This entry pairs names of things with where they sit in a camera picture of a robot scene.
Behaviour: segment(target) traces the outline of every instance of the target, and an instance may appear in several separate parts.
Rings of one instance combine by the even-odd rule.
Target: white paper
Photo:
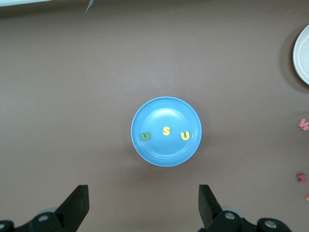
[[[0,6],[13,6],[13,5],[40,2],[40,1],[51,1],[51,0],[0,0]]]
[[[90,0],[90,1],[89,1],[89,4],[88,4],[87,10],[86,10],[86,13],[87,13],[88,9],[90,8],[90,6],[92,6],[93,1],[94,1],[94,0]]]

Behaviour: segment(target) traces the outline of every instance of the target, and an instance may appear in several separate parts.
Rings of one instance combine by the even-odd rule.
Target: letter w
[[[304,118],[299,121],[298,126],[301,127],[301,129],[304,130],[304,131],[309,130],[309,122],[306,122],[306,120]]]

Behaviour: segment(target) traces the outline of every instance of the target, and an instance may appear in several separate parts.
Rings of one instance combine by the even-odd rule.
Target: red foam piece
[[[306,183],[307,182],[307,180],[305,178],[306,174],[301,173],[301,174],[297,174],[296,176],[298,178],[298,180],[297,180],[298,183]]]

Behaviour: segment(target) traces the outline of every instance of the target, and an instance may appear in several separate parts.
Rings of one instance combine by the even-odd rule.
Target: blue bowl
[[[131,125],[132,143],[141,157],[161,167],[179,165],[196,152],[202,126],[195,110],[183,100],[160,97],[145,103]]]

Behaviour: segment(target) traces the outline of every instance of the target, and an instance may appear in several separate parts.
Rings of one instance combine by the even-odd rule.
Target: letter s
[[[170,130],[169,127],[164,127],[164,128],[163,128],[163,134],[164,134],[164,135],[169,135],[169,134],[170,134],[169,130]]]

